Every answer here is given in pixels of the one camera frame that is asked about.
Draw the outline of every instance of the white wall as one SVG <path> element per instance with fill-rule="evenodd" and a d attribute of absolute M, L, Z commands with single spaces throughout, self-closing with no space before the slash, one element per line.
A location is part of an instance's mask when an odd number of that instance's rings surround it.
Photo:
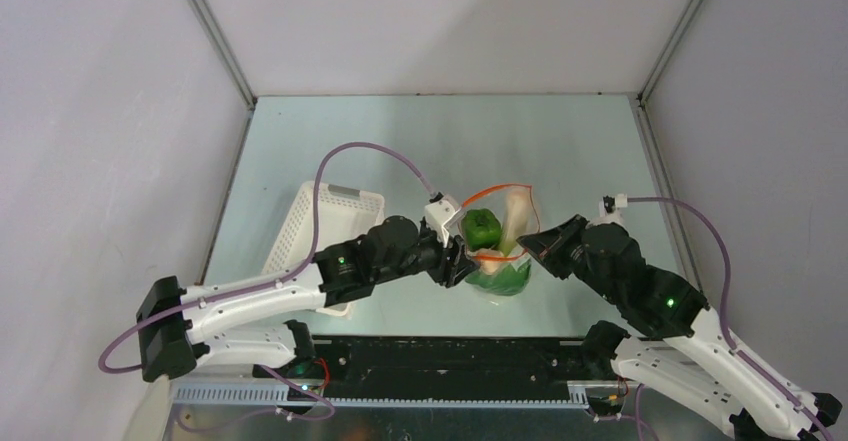
<path fill-rule="evenodd" d="M 729 245 L 732 326 L 848 403 L 848 0 L 707 0 L 649 108 L 679 195 Z M 717 300 L 721 258 L 692 228 Z"/>
<path fill-rule="evenodd" d="M 199 277 L 245 111 L 184 0 L 0 20 L 0 439 L 120 439 L 144 385 L 97 356 L 152 281 Z"/>
<path fill-rule="evenodd" d="M 209 0 L 258 94 L 641 89 L 686 0 Z"/>

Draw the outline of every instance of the white plastic basket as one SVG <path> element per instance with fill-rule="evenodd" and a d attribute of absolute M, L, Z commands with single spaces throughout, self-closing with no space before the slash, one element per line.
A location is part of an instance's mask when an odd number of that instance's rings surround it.
<path fill-rule="evenodd" d="M 312 189 L 314 181 L 300 186 L 280 234 L 262 268 L 262 274 L 282 271 L 309 254 L 312 244 Z M 321 183 L 318 187 L 318 250 L 368 232 L 383 222 L 383 196 L 358 189 Z M 316 309 L 331 316 L 346 316 L 352 303 Z"/>

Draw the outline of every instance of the green bell pepper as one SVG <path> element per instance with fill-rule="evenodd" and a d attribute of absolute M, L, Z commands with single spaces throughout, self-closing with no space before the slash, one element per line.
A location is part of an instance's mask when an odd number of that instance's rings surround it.
<path fill-rule="evenodd" d="M 488 209 L 469 209 L 462 218 L 462 232 L 471 251 L 491 249 L 501 240 L 501 222 Z"/>

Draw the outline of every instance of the light blue table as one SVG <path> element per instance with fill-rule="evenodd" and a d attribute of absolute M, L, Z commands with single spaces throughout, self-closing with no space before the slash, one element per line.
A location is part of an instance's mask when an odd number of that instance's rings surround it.
<path fill-rule="evenodd" d="M 656 194 L 624 95 L 263 97 L 206 284 L 261 272 L 301 183 L 348 141 L 400 151 L 458 200 L 495 184 L 532 184 L 543 228 L 575 213 L 596 216 L 606 194 Z M 324 181 L 382 194 L 387 216 L 420 219 L 427 202 L 406 167 L 368 150 L 338 155 Z M 679 272 L 660 208 L 633 206 L 625 217 L 649 262 Z M 350 319 L 296 318 L 320 334 L 564 337 L 582 336 L 600 319 L 620 320 L 584 284 L 539 266 L 523 293 L 497 304 L 471 286 L 446 290 L 419 275 L 377 287 Z"/>

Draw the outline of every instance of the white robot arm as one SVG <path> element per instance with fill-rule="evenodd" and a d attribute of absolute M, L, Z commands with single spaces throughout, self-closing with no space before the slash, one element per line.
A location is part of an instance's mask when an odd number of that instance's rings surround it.
<path fill-rule="evenodd" d="M 304 323 L 277 328 L 240 327 L 270 316 L 334 306 L 370 296 L 378 284 L 426 271 L 437 284 L 455 286 L 477 265 L 466 257 L 449 225 L 460 208 L 439 196 L 420 227 L 392 216 L 368 233 L 315 253 L 311 262 L 223 286 L 179 287 L 175 277 L 154 283 L 136 318 L 142 322 L 175 306 L 186 309 L 139 331 L 142 378 L 176 378 L 199 366 L 261 364 L 279 368 L 315 356 Z M 273 287 L 256 289 L 273 284 Z"/>
<path fill-rule="evenodd" d="M 699 413 L 728 436 L 816 439 L 811 433 L 818 428 L 807 413 L 830 426 L 841 410 L 839 401 L 791 383 L 731 332 L 732 348 L 722 335 L 717 311 L 700 292 L 680 276 L 646 263 L 616 209 L 626 202 L 623 196 L 605 198 L 601 216 L 592 222 L 578 215 L 518 242 L 554 276 L 574 274 L 614 304 L 632 327 L 684 354 L 686 364 L 606 321 L 590 329 L 584 351 L 619 376 Z M 784 389 L 800 404 L 790 402 Z"/>

